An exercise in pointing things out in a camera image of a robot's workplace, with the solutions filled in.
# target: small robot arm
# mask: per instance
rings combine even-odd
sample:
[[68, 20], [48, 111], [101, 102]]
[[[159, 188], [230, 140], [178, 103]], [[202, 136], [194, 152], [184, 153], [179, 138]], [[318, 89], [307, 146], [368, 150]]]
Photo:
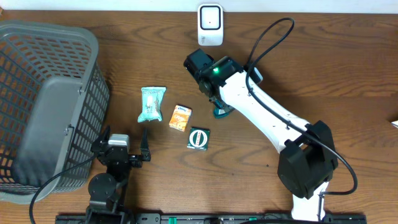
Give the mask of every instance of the small robot arm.
[[[318, 195], [326, 190], [333, 171], [338, 167], [336, 156], [289, 128], [260, 105], [249, 94], [244, 67], [232, 58], [224, 57], [215, 62], [198, 49], [187, 57], [184, 67], [197, 81], [200, 91], [219, 110], [238, 110], [274, 145], [280, 154], [278, 176], [293, 193], [292, 218], [308, 221], [322, 219], [325, 216], [323, 198], [320, 199]], [[265, 105], [335, 150], [331, 131], [325, 123], [318, 121], [311, 125], [287, 111], [256, 85], [261, 80], [261, 74], [254, 69], [250, 74], [249, 86]]]

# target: packaged snack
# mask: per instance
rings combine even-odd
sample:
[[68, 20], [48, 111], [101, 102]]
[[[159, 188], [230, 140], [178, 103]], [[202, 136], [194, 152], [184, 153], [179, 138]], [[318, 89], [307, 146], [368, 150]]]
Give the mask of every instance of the packaged snack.
[[138, 116], [138, 122], [162, 121], [160, 104], [162, 103], [166, 87], [142, 87], [142, 113]]
[[175, 106], [172, 119], [170, 120], [169, 126], [180, 131], [185, 131], [189, 117], [191, 117], [192, 110], [184, 106]]
[[209, 144], [209, 138], [210, 130], [191, 128], [187, 147], [190, 149], [199, 149], [202, 151], [206, 151]]

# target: wooden table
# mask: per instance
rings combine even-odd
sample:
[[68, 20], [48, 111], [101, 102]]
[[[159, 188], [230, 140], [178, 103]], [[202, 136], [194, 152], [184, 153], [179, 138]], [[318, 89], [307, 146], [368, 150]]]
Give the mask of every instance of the wooden table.
[[[215, 59], [244, 63], [258, 35], [271, 23], [292, 16], [296, 26], [285, 42], [263, 58], [261, 88], [281, 105], [333, 131], [335, 145], [355, 169], [359, 188], [345, 197], [326, 196], [332, 212], [366, 214], [369, 223], [398, 220], [398, 17], [359, 14], [225, 13], [224, 42], [204, 47]], [[142, 130], [149, 130], [152, 161], [130, 176], [126, 205], [164, 213], [264, 213], [290, 210], [292, 196], [277, 176], [278, 153], [243, 115], [216, 120], [182, 63], [199, 48], [194, 12], [4, 11], [1, 20], [52, 22], [84, 27], [98, 38], [98, 62], [111, 85], [106, 124], [130, 135], [138, 153]], [[287, 22], [259, 45], [274, 43]], [[137, 123], [141, 87], [166, 86], [163, 121]], [[187, 149], [188, 131], [170, 129], [176, 104], [193, 109], [190, 126], [211, 130], [206, 152]], [[105, 167], [95, 162], [90, 178]], [[351, 176], [340, 163], [328, 190], [348, 190]], [[36, 204], [37, 223], [60, 213], [82, 213], [87, 185], [53, 194]], [[0, 203], [1, 223], [27, 223], [28, 205]]]

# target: wall outlet device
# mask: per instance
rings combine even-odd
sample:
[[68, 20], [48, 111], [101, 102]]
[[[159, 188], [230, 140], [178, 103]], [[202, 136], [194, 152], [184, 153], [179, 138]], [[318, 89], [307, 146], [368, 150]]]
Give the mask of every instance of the wall outlet device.
[[198, 43], [218, 46], [223, 43], [223, 8], [219, 4], [201, 4], [198, 8]]

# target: plastic wrapper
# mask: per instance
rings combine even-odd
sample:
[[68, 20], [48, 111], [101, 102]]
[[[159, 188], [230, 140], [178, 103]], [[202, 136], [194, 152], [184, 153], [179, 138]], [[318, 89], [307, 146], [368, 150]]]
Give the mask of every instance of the plastic wrapper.
[[160, 104], [162, 103], [166, 87], [142, 87], [142, 113], [138, 116], [138, 122], [162, 121]]

